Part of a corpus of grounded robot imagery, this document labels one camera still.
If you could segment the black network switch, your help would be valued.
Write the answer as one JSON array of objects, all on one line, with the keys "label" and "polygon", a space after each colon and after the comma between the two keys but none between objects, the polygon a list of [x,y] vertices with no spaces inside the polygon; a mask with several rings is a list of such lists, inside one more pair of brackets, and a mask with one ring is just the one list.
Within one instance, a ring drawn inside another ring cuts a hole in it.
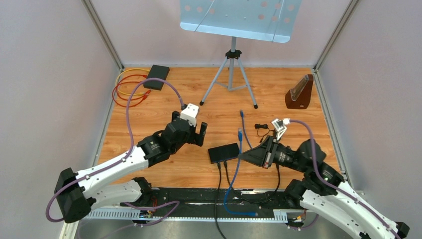
[{"label": "black network switch", "polygon": [[226,144],[208,149],[210,164],[232,160],[239,155],[239,146],[237,143]]}]

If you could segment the black power adapter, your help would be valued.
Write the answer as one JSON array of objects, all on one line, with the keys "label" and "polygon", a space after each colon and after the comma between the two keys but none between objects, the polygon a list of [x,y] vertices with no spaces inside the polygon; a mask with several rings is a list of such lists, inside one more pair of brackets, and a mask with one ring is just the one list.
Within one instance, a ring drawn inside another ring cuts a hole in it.
[{"label": "black power adapter", "polygon": [[[273,132],[273,130],[271,130],[270,128],[269,128],[269,126],[265,123],[265,124],[259,124],[259,123],[256,123],[255,125],[254,125],[254,127],[255,127],[255,129],[257,130],[257,135],[259,136],[259,137],[264,137],[264,136],[266,136],[266,135],[268,135],[270,132]],[[259,133],[259,130],[261,130],[261,129],[265,129],[265,130],[267,130],[267,132],[266,133],[263,133],[263,134],[260,134]]]}]

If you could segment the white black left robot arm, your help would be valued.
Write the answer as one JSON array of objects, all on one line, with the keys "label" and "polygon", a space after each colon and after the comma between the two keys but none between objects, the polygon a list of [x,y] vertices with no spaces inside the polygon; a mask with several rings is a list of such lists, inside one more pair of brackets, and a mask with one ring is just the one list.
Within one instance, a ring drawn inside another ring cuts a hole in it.
[{"label": "white black left robot arm", "polygon": [[127,152],[78,172],[72,168],[63,170],[52,198],[62,213],[60,221],[73,223],[92,210],[111,204],[137,202],[141,206],[148,205],[152,192],[146,183],[139,179],[119,185],[112,183],[169,159],[186,143],[202,146],[208,125],[202,122],[199,133],[196,133],[196,127],[195,116],[174,111],[164,130],[144,138]]}]

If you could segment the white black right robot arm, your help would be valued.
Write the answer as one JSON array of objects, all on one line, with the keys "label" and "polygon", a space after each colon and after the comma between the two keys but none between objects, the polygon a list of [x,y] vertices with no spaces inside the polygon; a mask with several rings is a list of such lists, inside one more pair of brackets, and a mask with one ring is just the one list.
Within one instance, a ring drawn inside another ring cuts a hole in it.
[{"label": "white black right robot arm", "polygon": [[275,164],[303,173],[302,180],[293,179],[284,190],[286,205],[310,209],[354,239],[404,239],[409,233],[407,224],[388,219],[357,194],[340,173],[324,162],[326,154],[309,139],[292,150],[268,136],[239,157],[265,169]]}]

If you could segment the brown wooden metronome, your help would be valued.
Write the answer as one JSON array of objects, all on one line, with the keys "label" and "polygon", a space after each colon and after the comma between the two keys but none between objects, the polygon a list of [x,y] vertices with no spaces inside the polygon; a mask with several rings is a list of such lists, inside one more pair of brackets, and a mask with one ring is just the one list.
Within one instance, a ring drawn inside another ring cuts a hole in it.
[{"label": "brown wooden metronome", "polygon": [[312,96],[314,84],[313,74],[307,74],[285,94],[285,104],[288,109],[307,109]]}]

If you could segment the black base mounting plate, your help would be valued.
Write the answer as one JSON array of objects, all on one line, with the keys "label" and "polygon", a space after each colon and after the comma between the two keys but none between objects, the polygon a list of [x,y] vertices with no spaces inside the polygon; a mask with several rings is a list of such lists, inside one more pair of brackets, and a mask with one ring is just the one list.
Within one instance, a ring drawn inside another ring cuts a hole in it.
[{"label": "black base mounting plate", "polygon": [[172,201],[179,201],[178,207],[165,206],[155,209],[154,216],[170,214],[176,218],[206,218],[217,216],[220,219],[247,219],[247,213],[254,213],[253,219],[274,219],[275,211],[287,213],[288,220],[306,217],[309,210],[294,202],[284,191],[231,190],[226,196],[226,189],[215,188],[154,188],[132,201],[136,207],[160,206]]}]

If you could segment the light blue music stand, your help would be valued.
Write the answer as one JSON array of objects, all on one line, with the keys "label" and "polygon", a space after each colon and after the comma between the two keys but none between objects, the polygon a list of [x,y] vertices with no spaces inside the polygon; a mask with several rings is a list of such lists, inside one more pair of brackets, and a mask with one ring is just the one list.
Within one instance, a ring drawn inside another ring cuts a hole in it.
[{"label": "light blue music stand", "polygon": [[224,69],[229,69],[228,91],[246,88],[253,107],[258,108],[245,68],[239,38],[287,43],[291,39],[301,0],[181,0],[180,27],[186,31],[224,35],[231,38],[230,49],[207,91],[200,101],[203,105]]}]

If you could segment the black spare switch box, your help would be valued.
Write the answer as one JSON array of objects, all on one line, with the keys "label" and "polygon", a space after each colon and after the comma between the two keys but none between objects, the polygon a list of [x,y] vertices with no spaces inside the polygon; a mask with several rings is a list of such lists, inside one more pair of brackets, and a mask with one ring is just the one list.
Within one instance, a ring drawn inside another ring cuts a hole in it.
[{"label": "black spare switch box", "polygon": [[[170,68],[167,66],[161,66],[161,65],[152,65],[150,72],[147,75],[147,79],[150,78],[158,78],[163,81],[165,81],[168,77],[168,74],[170,72]],[[144,88],[151,89],[151,90],[162,90],[164,83],[161,81],[148,81],[143,84]]]}]

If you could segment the aluminium frame rail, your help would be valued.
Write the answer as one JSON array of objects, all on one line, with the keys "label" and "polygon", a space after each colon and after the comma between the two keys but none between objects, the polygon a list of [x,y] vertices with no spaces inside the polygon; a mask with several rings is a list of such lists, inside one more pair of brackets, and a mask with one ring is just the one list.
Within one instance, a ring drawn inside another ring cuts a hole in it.
[{"label": "aluminium frame rail", "polygon": [[328,201],[321,196],[312,195],[311,204],[307,205],[303,196],[305,190],[299,186],[289,187],[285,191],[271,191],[252,194],[251,190],[226,190],[217,188],[152,188],[144,178],[135,178],[125,184],[111,185],[87,199],[82,190],[65,199],[61,193],[57,200],[63,203],[63,217],[66,223],[79,221],[96,209],[108,206],[127,207],[132,210],[131,218],[138,222],[141,218],[163,217],[166,214],[176,218],[219,217],[224,219],[244,218],[246,212],[256,212],[256,218],[276,219],[276,210],[302,209],[311,210],[329,219],[340,215],[339,209],[325,213],[317,209],[329,208]]}]

